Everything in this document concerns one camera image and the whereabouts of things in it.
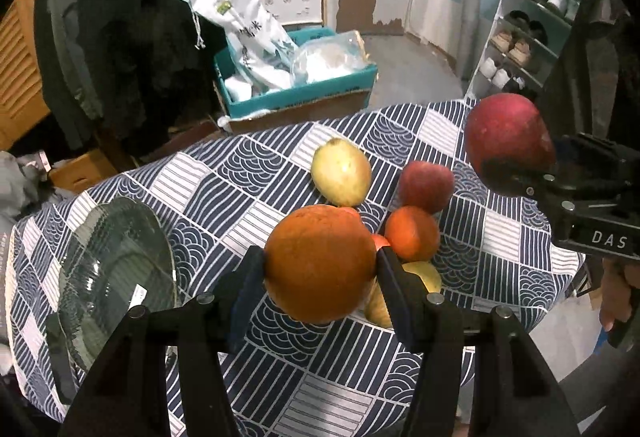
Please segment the right hand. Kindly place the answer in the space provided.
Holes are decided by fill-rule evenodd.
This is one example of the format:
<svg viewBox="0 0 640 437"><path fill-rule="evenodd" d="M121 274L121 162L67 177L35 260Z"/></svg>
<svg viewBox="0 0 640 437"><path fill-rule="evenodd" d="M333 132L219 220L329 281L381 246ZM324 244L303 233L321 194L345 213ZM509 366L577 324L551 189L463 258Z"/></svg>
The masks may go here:
<svg viewBox="0 0 640 437"><path fill-rule="evenodd" d="M631 289L639 287L639 263L605 258L602 266L600 322L610 332L616 321L627 322L631 317Z"/></svg>

